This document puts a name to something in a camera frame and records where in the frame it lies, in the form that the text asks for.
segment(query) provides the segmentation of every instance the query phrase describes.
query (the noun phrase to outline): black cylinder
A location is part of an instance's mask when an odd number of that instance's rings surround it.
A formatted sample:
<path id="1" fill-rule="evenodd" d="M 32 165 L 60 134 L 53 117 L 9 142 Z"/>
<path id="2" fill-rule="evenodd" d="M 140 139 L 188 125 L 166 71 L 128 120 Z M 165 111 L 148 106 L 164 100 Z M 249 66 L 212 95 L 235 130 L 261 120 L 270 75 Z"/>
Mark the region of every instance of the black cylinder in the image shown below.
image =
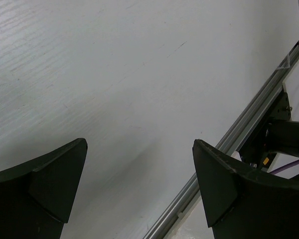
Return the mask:
<path id="1" fill-rule="evenodd" d="M 299 122 L 277 120 L 269 123 L 266 148 L 269 152 L 299 157 Z"/>

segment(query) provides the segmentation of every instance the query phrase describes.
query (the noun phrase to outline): white panel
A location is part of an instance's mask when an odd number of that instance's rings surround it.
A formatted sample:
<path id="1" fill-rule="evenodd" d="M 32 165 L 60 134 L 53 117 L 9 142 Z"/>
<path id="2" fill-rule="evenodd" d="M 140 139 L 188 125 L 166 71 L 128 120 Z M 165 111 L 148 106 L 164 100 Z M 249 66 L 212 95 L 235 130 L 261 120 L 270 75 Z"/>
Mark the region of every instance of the white panel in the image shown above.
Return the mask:
<path id="1" fill-rule="evenodd" d="M 299 39 L 297 0 L 0 0 L 0 170 L 89 144 L 63 238 L 141 238 Z"/>
<path id="2" fill-rule="evenodd" d="M 288 93 L 290 105 L 293 107 L 292 120 L 299 121 L 299 61 L 292 68 L 284 80 L 285 91 Z M 280 154 L 271 170 L 291 163 L 298 158 Z M 277 174 L 280 177 L 291 178 L 299 174 L 299 165 L 287 169 Z M 212 229 L 207 228 L 207 221 L 203 209 L 202 200 L 188 212 L 185 219 L 180 221 L 179 225 L 170 232 L 169 239 L 212 239 Z"/>

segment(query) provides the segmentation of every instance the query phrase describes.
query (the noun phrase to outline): scratch mark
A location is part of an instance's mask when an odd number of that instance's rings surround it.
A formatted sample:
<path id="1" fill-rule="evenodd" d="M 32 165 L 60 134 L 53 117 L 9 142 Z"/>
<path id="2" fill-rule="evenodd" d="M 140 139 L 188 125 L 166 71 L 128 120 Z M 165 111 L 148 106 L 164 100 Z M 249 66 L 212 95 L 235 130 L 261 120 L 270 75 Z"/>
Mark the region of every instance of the scratch mark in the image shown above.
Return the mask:
<path id="1" fill-rule="evenodd" d="M 174 54 L 180 47 L 182 47 L 185 43 L 186 43 L 187 41 L 185 41 L 183 44 L 181 44 L 176 50 L 174 50 L 172 53 L 170 53 L 169 55 L 168 55 L 168 57 L 170 57 L 172 54 Z"/>
<path id="2" fill-rule="evenodd" d="M 129 9 L 129 8 L 131 8 L 131 7 L 133 7 L 133 6 L 135 6 L 136 4 L 138 4 L 138 2 L 136 2 L 136 3 L 134 3 L 134 4 L 130 5 L 130 6 L 128 6 L 125 10 L 127 10 L 127 9 Z"/>

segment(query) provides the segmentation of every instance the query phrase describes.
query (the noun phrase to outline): purple cable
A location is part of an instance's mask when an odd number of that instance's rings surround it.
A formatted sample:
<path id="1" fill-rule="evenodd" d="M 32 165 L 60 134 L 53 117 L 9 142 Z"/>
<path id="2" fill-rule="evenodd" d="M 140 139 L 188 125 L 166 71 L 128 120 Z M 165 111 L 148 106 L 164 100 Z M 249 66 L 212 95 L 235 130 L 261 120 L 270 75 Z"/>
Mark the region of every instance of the purple cable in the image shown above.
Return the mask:
<path id="1" fill-rule="evenodd" d="M 284 170 L 286 170 L 286 169 L 288 169 L 288 168 L 294 167 L 294 166 L 296 166 L 296 165 L 298 165 L 298 164 L 299 164 L 299 159 L 296 160 L 296 161 L 294 161 L 294 162 L 291 162 L 291 163 L 289 163 L 289 164 L 286 164 L 286 165 L 284 165 L 284 166 L 282 166 L 282 167 L 280 167 L 280 168 L 277 168 L 277 169 L 275 169 L 274 171 L 271 171 L 270 173 L 271 173 L 271 174 L 277 174 L 277 173 L 280 173 L 280 172 L 282 172 L 282 171 L 284 171 Z"/>

